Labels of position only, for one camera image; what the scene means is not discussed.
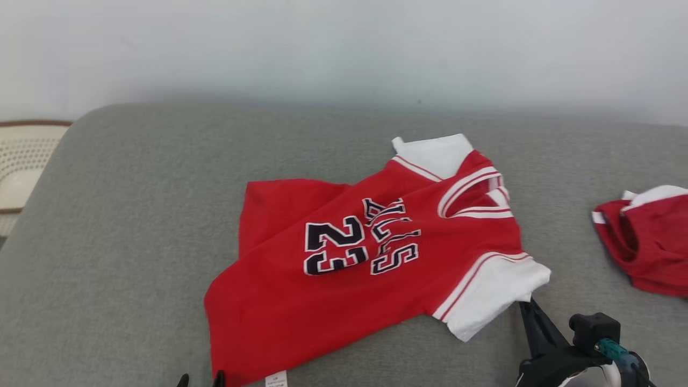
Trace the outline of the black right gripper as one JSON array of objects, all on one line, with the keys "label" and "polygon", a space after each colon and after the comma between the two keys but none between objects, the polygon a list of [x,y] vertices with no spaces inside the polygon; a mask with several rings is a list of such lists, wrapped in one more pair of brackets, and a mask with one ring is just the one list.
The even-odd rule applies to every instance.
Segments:
[{"label": "black right gripper", "polygon": [[534,298],[519,302],[530,360],[519,366],[516,386],[561,386],[591,367],[605,365],[605,357],[571,346]]}]

